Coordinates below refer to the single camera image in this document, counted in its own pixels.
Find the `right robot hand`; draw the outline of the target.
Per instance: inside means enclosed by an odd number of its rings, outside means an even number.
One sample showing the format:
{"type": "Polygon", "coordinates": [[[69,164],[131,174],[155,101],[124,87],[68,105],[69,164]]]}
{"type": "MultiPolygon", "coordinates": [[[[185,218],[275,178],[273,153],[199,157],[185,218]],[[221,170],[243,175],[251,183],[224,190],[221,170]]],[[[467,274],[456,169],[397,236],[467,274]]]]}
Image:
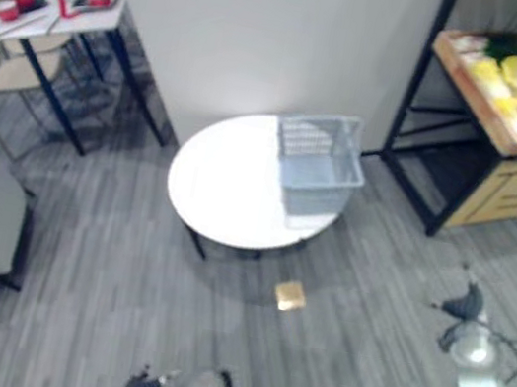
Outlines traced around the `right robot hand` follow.
{"type": "Polygon", "coordinates": [[[429,306],[461,321],[475,321],[480,316],[484,307],[483,294],[479,286],[480,283],[471,270],[471,264],[463,262],[461,267],[468,281],[466,294],[443,300],[440,303],[432,302],[429,306]]]}

